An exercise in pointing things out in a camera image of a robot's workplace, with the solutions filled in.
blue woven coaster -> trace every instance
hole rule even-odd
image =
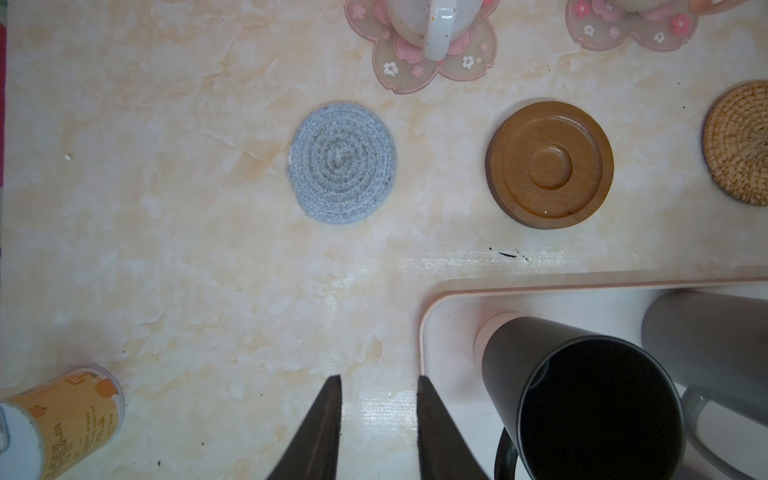
[[[288,179],[302,209],[326,223],[368,217],[392,190],[395,142],[367,108],[339,103],[318,108],[293,135]]]

orange label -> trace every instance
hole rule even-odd
[[[120,424],[117,394],[109,378],[91,370],[6,399],[38,423],[45,454],[42,480],[53,480],[109,442]]]

wooden coaster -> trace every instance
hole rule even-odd
[[[592,117],[573,105],[543,101],[498,128],[485,174],[507,215],[549,230],[580,223],[602,205],[614,179],[614,156]]]
[[[720,188],[745,204],[768,205],[768,81],[726,93],[707,117],[702,144]]]

coaster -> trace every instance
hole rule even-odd
[[[768,81],[721,97],[707,116],[702,144],[718,187],[745,204],[768,205]]]
[[[293,135],[288,179],[301,208],[326,223],[352,223],[382,204],[395,180],[395,142],[357,104],[318,108]]]
[[[373,71],[381,85],[397,94],[426,87],[441,74],[455,81],[485,75],[496,58],[496,32],[488,16],[501,0],[484,0],[480,12],[462,36],[455,39],[441,61],[424,57],[421,47],[397,35],[386,9],[386,0],[346,0],[344,13],[361,37],[374,42]]]
[[[485,155],[488,187],[502,210],[532,228],[570,227],[592,215],[614,178],[611,144],[573,105],[529,105],[498,128]]]
[[[689,0],[670,0],[645,12],[626,12],[606,0],[568,0],[565,23],[587,50],[610,50],[632,38],[649,50],[671,51],[694,36],[699,15]]]

gray mug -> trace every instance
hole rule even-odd
[[[505,427],[497,479],[514,478],[517,455],[534,480],[674,478],[685,447],[680,399],[640,347],[504,313],[480,329],[475,362]]]
[[[683,394],[690,444],[736,480],[754,480],[717,454],[697,432],[708,402],[768,426],[768,301],[694,291],[656,300],[643,319],[643,347],[687,386]]]

